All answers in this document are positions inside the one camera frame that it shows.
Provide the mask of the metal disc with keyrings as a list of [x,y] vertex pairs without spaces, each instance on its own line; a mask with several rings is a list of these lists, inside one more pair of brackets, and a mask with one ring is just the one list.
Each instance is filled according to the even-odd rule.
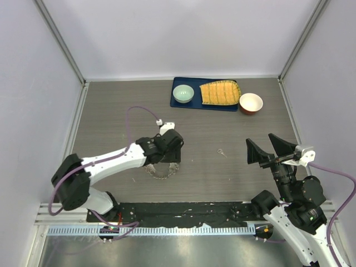
[[148,164],[144,167],[145,171],[157,180],[166,180],[175,175],[179,170],[180,164],[171,162],[159,162],[157,164]]

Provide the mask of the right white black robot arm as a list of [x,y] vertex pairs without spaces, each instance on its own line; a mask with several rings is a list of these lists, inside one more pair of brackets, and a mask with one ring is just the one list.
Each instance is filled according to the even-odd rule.
[[277,199],[267,190],[256,195],[251,200],[253,217],[270,222],[303,266],[347,266],[331,236],[333,222],[340,212],[327,219],[322,209],[326,198],[316,176],[296,178],[299,166],[307,167],[314,161],[314,148],[293,144],[273,133],[268,136],[275,152],[267,153],[253,140],[246,139],[247,162],[270,169],[280,197]]

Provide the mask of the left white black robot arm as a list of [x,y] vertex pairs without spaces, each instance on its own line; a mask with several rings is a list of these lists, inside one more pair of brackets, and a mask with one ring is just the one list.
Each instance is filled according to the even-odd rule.
[[79,158],[68,155],[51,179],[52,199],[61,203],[61,211],[79,207],[87,209],[103,221],[114,221],[120,212],[119,204],[108,192],[98,191],[93,185],[113,174],[128,169],[158,163],[179,163],[182,136],[174,129],[154,137],[142,137],[129,146],[95,157]]

